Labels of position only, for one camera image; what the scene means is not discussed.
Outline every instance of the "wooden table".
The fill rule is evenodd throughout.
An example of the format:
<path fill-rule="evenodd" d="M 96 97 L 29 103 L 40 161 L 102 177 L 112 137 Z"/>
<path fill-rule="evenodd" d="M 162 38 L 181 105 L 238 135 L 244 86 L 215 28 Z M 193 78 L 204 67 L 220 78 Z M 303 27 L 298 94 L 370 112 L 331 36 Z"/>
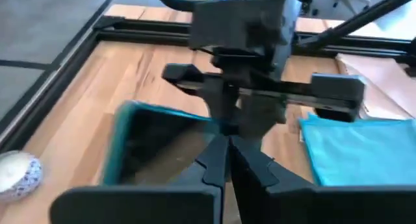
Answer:
<path fill-rule="evenodd" d="M 107 15 L 131 19 L 188 22 L 191 15 L 168 8 L 114 5 Z M 298 20 L 297 30 L 321 32 L 321 19 Z M 25 146 L 44 165 L 41 187 L 24 200 L 0 208 L 0 224 L 49 223 L 51 202 L 74 186 L 99 184 L 114 112 L 126 99 L 178 108 L 207 116 L 205 103 L 185 95 L 161 79 L 167 62 L 193 62 L 204 71 L 217 71 L 210 56 L 184 47 L 101 42 L 76 78 Z M 292 56 L 283 79 L 309 82 L 311 74 L 337 73 L 329 58 Z M 287 109 L 287 124 L 276 124 L 265 136 L 262 151 L 287 169 L 312 181 L 304 146 L 299 143 L 298 118 L 308 110 Z"/>

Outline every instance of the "black cable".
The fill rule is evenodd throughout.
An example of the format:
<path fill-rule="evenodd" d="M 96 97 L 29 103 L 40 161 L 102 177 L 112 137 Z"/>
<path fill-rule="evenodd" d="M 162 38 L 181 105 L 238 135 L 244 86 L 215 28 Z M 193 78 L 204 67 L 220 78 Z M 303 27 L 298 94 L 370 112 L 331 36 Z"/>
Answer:
<path fill-rule="evenodd" d="M 205 0 L 161 0 L 163 4 L 174 9 L 185 12 L 193 12 L 195 4 Z"/>

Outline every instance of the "metal frame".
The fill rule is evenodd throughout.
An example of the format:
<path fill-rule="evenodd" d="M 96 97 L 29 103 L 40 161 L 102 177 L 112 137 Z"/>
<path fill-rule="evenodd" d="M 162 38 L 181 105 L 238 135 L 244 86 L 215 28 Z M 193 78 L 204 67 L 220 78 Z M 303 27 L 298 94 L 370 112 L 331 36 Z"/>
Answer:
<path fill-rule="evenodd" d="M 189 29 L 189 23 L 102 16 L 82 44 L 44 88 L 43 93 L 29 107 L 25 115 L 4 135 L 3 139 L 0 138 L 0 152 L 23 148 L 100 41 L 187 46 L 190 36 Z M 415 40 L 345 36 L 321 49 L 308 49 L 308 47 L 296 45 L 300 40 L 313 38 L 317 35 L 319 34 L 297 32 L 293 41 L 292 54 L 333 58 L 337 53 L 347 53 L 394 58 L 399 63 L 408 64 L 411 67 L 416 66 Z"/>

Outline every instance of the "blue cloth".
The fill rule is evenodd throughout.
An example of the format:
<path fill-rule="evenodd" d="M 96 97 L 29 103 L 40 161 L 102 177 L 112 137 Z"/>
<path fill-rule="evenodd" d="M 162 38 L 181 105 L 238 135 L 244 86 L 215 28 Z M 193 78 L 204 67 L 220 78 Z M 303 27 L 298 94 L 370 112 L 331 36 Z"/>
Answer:
<path fill-rule="evenodd" d="M 310 115 L 300 125 L 320 185 L 416 184 L 415 120 L 343 123 Z"/>

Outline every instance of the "gray floor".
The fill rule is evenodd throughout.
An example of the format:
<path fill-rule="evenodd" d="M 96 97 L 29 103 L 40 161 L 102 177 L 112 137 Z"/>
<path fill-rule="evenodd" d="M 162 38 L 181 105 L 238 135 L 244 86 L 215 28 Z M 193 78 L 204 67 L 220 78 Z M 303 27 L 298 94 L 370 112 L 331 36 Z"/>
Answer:
<path fill-rule="evenodd" d="M 0 116 L 4 116 L 43 71 L 0 66 Z"/>
<path fill-rule="evenodd" d="M 105 0 L 0 0 L 0 60 L 50 63 Z M 113 3 L 162 6 L 159 0 L 114 0 Z M 320 18 L 348 19 L 346 7 L 335 10 L 331 0 L 315 0 Z M 377 21 L 386 31 L 414 37 L 416 3 Z M 0 68 L 0 119 L 39 76 L 39 71 Z"/>

